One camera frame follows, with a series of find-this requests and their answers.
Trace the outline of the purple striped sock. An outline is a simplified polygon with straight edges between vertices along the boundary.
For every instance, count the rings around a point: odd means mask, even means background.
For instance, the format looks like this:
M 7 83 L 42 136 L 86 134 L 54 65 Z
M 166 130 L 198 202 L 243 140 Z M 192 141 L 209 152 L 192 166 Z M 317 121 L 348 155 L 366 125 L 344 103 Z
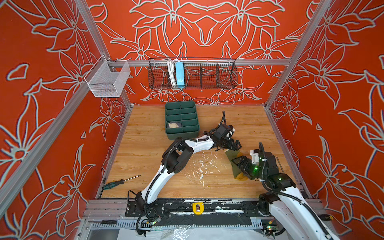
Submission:
M 169 122 L 167 123 L 167 128 L 175 129 L 175 128 L 181 128 L 183 125 L 181 122 Z

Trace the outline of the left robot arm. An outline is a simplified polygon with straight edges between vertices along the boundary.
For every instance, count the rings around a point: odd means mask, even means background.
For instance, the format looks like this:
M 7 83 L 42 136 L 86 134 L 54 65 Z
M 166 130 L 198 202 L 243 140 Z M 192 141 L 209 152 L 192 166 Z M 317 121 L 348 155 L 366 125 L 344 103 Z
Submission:
M 140 212 L 150 220 L 155 219 L 157 214 L 150 213 L 149 205 L 157 200 L 160 191 L 171 177 L 185 168 L 193 154 L 214 148 L 217 150 L 240 150 L 242 145 L 240 141 L 232 138 L 234 133 L 235 128 L 227 124 L 226 113 L 223 111 L 218 126 L 208 132 L 204 131 L 203 136 L 196 139 L 176 138 L 163 153 L 161 165 L 154 178 L 144 190 L 135 196 L 135 204 Z

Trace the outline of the green compartment tray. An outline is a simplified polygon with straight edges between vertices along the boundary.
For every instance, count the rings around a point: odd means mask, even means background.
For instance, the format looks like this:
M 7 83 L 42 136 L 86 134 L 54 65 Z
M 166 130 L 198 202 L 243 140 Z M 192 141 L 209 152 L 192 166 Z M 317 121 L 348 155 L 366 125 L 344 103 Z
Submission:
M 167 128 L 169 122 L 181 122 L 181 128 Z M 200 132 L 197 108 L 194 101 L 166 103 L 165 132 L 169 140 L 181 138 L 197 138 Z

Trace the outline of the green striped sock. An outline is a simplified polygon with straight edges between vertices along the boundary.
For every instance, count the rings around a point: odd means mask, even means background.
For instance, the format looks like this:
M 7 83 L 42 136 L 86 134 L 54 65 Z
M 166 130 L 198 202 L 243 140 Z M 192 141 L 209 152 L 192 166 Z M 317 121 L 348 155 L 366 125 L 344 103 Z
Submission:
M 243 154 L 240 151 L 233 151 L 233 150 L 228 150 L 228 149 L 225 149 L 224 152 L 225 152 L 225 154 L 226 154 L 227 158 L 229 159 L 230 164 L 232 166 L 234 179 L 238 180 L 238 181 L 247 181 L 248 178 L 244 175 L 244 173 L 237 166 L 237 164 L 236 164 L 237 162 L 233 161 L 234 159 L 237 159 L 237 158 L 243 156 Z

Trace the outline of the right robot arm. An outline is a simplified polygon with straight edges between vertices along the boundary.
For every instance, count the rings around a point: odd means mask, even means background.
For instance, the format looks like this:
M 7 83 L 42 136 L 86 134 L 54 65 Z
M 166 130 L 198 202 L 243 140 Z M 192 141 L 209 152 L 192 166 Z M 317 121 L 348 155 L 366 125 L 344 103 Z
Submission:
M 275 155 L 265 151 L 262 143 L 250 155 L 233 158 L 231 162 L 245 177 L 261 182 L 266 190 L 259 196 L 257 210 L 263 216 L 274 217 L 282 230 L 265 227 L 265 235 L 287 233 L 294 240 L 339 239 L 308 205 L 295 182 L 279 170 Z

